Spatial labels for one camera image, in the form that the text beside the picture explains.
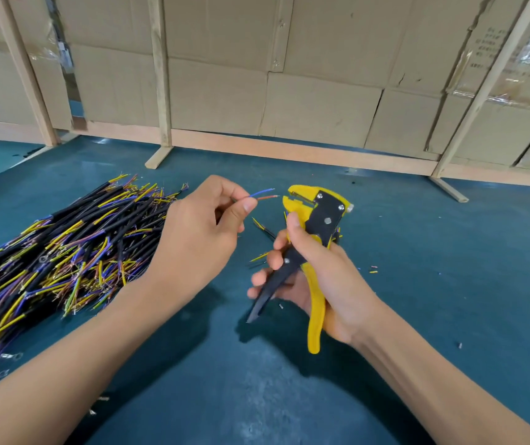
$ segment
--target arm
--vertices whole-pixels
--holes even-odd
[[[290,214],[275,250],[271,268],[282,265],[279,251],[291,243],[313,265],[329,306],[324,328],[332,337],[360,352],[401,397],[438,444],[530,444],[530,425],[434,350],[406,321],[383,303],[366,284],[345,252],[328,250],[300,228]],[[254,298],[267,271],[252,277]],[[277,297],[310,311],[305,276],[298,273]]]
[[[242,221],[257,205],[247,196],[230,181],[210,177],[172,204],[145,274],[0,382],[0,444],[67,439],[127,358],[223,269]],[[223,211],[219,223],[216,211]]]

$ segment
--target blue table surface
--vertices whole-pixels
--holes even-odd
[[[148,170],[156,146],[100,142],[78,138],[0,173],[0,244],[121,172],[169,190],[193,189],[212,173],[249,192],[327,187],[356,205],[341,224],[343,247],[380,298],[530,423],[530,190],[452,181],[471,200],[459,204],[422,177],[187,149]],[[281,229],[281,199],[261,202],[254,216]],[[258,322],[243,322],[247,263],[270,246],[247,225],[224,271],[143,344],[111,383],[111,400],[70,442],[431,443],[356,352],[323,337],[321,353],[309,355],[307,319],[294,306],[270,303]],[[378,273],[368,274],[371,265]],[[27,331],[9,350],[24,358],[0,370],[90,315]]]

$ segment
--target fingernail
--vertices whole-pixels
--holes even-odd
[[[255,200],[254,198],[247,198],[242,202],[242,207],[244,208],[246,213],[248,213],[257,207],[257,200]]]
[[[290,214],[287,216],[287,226],[289,227],[300,226],[300,219],[298,218],[298,214],[296,214],[296,212],[290,212]]]

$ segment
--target plastic wrap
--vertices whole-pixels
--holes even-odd
[[[45,0],[9,0],[28,54],[60,60],[57,36]],[[0,27],[0,51],[7,51]]]
[[[447,91],[473,97],[502,48],[521,9],[511,0],[493,0],[482,13],[462,52]],[[490,99],[506,105],[530,107],[530,25],[513,53]]]

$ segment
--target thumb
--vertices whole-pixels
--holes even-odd
[[[304,258],[312,265],[316,266],[330,253],[319,242],[314,240],[302,226],[296,212],[290,212],[287,216],[287,233],[290,236],[291,244]]]
[[[257,200],[254,198],[245,198],[237,201],[224,211],[220,222],[217,224],[218,229],[220,231],[232,232],[236,235],[240,224],[242,224],[250,211],[256,207]]]

